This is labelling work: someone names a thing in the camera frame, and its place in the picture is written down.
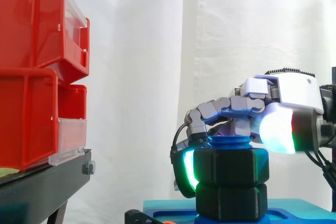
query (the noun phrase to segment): blue base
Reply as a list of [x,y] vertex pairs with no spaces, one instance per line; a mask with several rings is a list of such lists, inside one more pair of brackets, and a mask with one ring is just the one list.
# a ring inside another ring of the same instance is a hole
[[218,222],[198,216],[194,199],[145,201],[144,212],[159,221],[176,224],[336,224],[336,213],[300,199],[271,199],[268,206],[266,216],[258,222]]

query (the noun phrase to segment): wire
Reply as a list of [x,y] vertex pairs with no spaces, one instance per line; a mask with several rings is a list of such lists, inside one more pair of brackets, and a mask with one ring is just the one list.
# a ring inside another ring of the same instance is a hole
[[314,152],[316,159],[319,161],[320,167],[322,168],[322,170],[324,171],[326,169],[326,167],[324,166],[319,154],[317,152]]
[[183,130],[183,128],[186,127],[185,123],[182,124],[176,131],[174,139],[173,139],[173,145],[172,148],[176,147],[176,142],[177,142],[177,138],[179,137],[180,132]]
[[326,165],[330,164],[330,161],[327,160],[327,159],[324,157],[324,155],[323,155],[320,151],[318,151],[318,154],[320,155],[320,157],[322,157],[322,159],[323,159],[323,161],[324,161],[324,163],[325,163]]
[[305,154],[309,157],[309,159],[314,163],[316,164],[318,167],[322,168],[321,165],[319,164],[319,162],[313,158],[313,156],[308,152],[308,151],[305,151]]

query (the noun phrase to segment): red plastic drawer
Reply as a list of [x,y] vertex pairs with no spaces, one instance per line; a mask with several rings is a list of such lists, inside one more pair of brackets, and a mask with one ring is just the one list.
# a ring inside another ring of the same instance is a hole
[[48,157],[57,165],[82,154],[86,88],[57,79],[52,69],[0,69],[0,167],[25,170]]
[[0,66],[52,68],[69,84],[89,74],[89,27],[73,0],[0,0]]

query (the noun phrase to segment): white curtain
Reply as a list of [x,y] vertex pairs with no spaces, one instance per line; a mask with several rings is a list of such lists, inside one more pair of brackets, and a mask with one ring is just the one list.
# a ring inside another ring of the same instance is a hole
[[[180,197],[169,151],[197,104],[274,68],[330,82],[329,0],[75,2],[91,20],[90,76],[80,83],[97,169],[69,200],[65,224],[123,223],[143,200]],[[270,171],[269,197],[330,208],[331,190],[305,156],[270,153]]]

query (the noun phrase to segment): red storage bin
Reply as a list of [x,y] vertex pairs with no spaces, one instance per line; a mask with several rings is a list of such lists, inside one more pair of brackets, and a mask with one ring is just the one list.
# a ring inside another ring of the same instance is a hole
[[83,154],[85,86],[59,86],[52,69],[0,69],[0,111],[0,167],[57,165]]
[[89,27],[73,0],[0,0],[0,67],[51,68],[60,83],[89,74]]

